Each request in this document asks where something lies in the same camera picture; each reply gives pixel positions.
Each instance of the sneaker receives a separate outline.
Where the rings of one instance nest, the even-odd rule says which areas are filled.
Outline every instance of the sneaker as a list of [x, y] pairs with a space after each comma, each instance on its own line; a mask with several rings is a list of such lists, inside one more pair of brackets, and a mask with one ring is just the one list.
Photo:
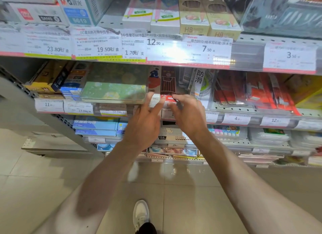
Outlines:
[[133, 210], [133, 224], [135, 233], [137, 233], [140, 227], [147, 222], [149, 222], [149, 208], [147, 203], [141, 199], [137, 201]]

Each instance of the tile floor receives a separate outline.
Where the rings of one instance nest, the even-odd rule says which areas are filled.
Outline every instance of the tile floor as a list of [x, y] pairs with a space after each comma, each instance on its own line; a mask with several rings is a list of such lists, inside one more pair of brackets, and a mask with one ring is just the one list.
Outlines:
[[[34, 230], [100, 162], [51, 159], [20, 149], [26, 137], [0, 129], [0, 230]], [[322, 169], [255, 169], [265, 181], [322, 221]], [[247, 233], [208, 166], [139, 163], [115, 194], [98, 234], [134, 233], [132, 211], [145, 199], [158, 233]]]

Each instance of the black pants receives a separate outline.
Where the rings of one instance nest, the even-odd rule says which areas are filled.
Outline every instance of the black pants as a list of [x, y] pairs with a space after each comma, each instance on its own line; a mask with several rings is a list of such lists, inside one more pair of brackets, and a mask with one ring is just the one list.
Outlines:
[[156, 234], [156, 229], [152, 223], [147, 222], [140, 227], [137, 234]]

